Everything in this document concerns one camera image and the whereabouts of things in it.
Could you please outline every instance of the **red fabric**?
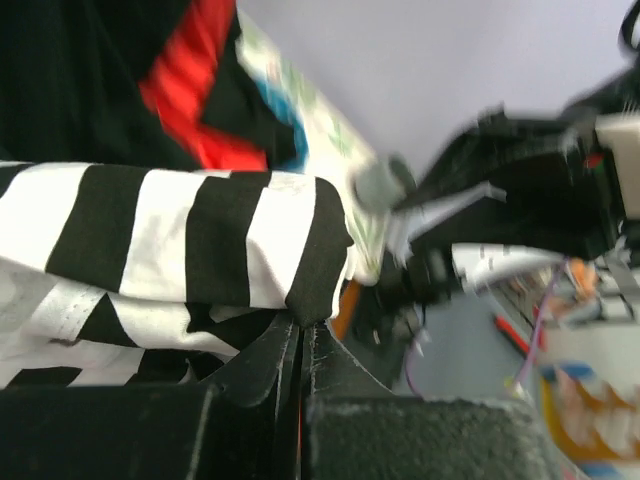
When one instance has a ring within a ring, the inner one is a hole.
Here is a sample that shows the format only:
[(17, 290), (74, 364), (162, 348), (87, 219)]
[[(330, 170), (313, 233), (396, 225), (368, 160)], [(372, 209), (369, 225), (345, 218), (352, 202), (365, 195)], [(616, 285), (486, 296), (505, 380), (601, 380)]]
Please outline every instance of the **red fabric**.
[(235, 0), (193, 0), (139, 88), (164, 130), (204, 168), (263, 171), (264, 152), (198, 120), (215, 83), (234, 13)]
[[(540, 308), (537, 305), (533, 306), (533, 317), (537, 318), (540, 314)], [(538, 337), (538, 348), (543, 352), (547, 351), (547, 334), (545, 333), (544, 328), (540, 330), (540, 336)]]

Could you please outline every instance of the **black fabric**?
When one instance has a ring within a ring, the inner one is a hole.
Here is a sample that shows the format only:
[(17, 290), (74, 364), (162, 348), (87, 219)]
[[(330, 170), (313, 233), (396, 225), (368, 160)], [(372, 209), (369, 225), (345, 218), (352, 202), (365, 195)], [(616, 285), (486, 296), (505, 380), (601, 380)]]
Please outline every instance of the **black fabric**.
[(176, 350), (146, 350), (140, 361), (138, 372), (127, 382), (135, 383), (177, 383), (187, 376), (189, 363), (187, 352)]
[(194, 355), (189, 357), (191, 374), (197, 381), (204, 380), (223, 365), (224, 362), (222, 360), (215, 355), (206, 352), (196, 352)]
[(19, 163), (11, 167), (0, 169), (0, 197), (7, 192), (7, 188), (9, 188), (9, 185), (11, 185), (14, 177), (18, 173), (30, 167), (33, 167), (33, 165), (29, 163)]
[[(316, 195), (323, 201), (316, 203), (309, 238), (287, 295), (287, 306), (294, 315), (298, 315), (303, 328), (311, 326), (315, 323), (313, 319), (317, 315), (322, 316), (326, 312), (327, 306), (323, 305), (326, 292), (332, 291), (340, 281), (340, 273), (334, 267), (344, 265), (347, 251), (335, 250), (332, 245), (353, 245), (346, 229), (336, 230), (334, 235), (327, 235), (326, 220), (332, 218), (333, 221), (340, 222), (340, 218), (344, 218), (342, 201), (335, 187), (322, 178), (316, 178)], [(322, 258), (321, 262), (315, 260), (317, 255)], [(310, 283), (309, 278), (314, 277), (315, 280)], [(304, 304), (298, 304), (298, 299), (301, 298), (304, 298)]]
[(212, 322), (209, 305), (189, 303), (187, 310), (191, 317), (187, 327), (188, 333), (208, 332), (237, 350), (247, 348), (253, 340), (262, 335), (278, 313), (278, 310), (256, 310), (235, 316), (231, 321)]
[(122, 347), (138, 346), (124, 331), (109, 295), (104, 295), (91, 311), (77, 338)]
[[(147, 170), (130, 167), (87, 168), (47, 271), (110, 292), (119, 291), (146, 174)], [(97, 275), (100, 283), (92, 283)]]
[[(16, 160), (190, 171), (198, 161), (143, 104), (145, 77), (189, 0), (7, 0), (0, 5), (0, 144)], [(237, 16), (202, 121), (264, 149), (295, 155), (235, 54)]]
[[(127, 48), (143, 45), (132, 9), (111, 8)], [(0, 143), (16, 160), (198, 168), (147, 111), (118, 47), (93, 1), (2, 2)]]
[(201, 121), (250, 141), (265, 151), (269, 167), (277, 168), (296, 156), (293, 127), (278, 121), (255, 82), (238, 63), (236, 42), (241, 35), (236, 13)]
[(67, 386), (82, 373), (81, 368), (51, 367), (22, 370), (7, 384), (9, 387), (27, 387), (31, 385)]
[[(246, 188), (216, 177), (200, 187), (187, 217), (187, 301), (201, 301), (215, 292), (226, 305), (249, 305), (244, 244), (262, 189), (269, 183), (268, 174), (260, 177)], [(233, 218), (233, 225), (225, 225), (224, 218)]]

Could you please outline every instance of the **orange object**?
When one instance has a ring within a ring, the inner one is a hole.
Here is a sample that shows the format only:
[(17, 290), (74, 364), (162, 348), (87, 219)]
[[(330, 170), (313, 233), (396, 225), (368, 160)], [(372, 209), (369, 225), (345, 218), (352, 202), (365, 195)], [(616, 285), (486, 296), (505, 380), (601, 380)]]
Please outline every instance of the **orange object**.
[(347, 335), (353, 313), (360, 298), (361, 289), (360, 284), (352, 280), (349, 282), (349, 285), (347, 285), (342, 297), (340, 297), (340, 313), (338, 313), (338, 316), (331, 322), (333, 333), (338, 340), (344, 340), (344, 337)]
[(569, 270), (576, 282), (578, 296), (588, 299), (596, 295), (598, 273), (593, 266), (587, 266), (582, 260), (574, 258), (569, 263)]

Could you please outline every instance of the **black foam block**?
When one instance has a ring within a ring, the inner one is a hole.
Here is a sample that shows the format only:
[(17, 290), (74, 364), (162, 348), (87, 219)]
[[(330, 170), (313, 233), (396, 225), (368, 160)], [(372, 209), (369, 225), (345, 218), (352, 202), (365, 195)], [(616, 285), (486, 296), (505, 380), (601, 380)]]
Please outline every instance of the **black foam block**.
[(215, 386), (0, 392), (0, 478), (212, 478)]
[(556, 480), (537, 413), (518, 401), (307, 402), (304, 480)]

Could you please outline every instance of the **black mechanical device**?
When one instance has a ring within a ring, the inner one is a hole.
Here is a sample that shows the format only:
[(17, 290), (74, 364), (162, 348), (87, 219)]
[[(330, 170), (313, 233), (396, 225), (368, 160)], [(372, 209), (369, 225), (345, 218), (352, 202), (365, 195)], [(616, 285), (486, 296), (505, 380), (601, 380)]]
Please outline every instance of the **black mechanical device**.
[(487, 112), (440, 153), (417, 190), (396, 212), (488, 183), (496, 195), (462, 208), (411, 241), (406, 264), (383, 272), (375, 291), (380, 311), (434, 305), (462, 287), (451, 253), (460, 243), (501, 244), (593, 260), (621, 236), (640, 256), (640, 63), (632, 31), (640, 2), (627, 14), (621, 43), (634, 64), (569, 103), (557, 116)]

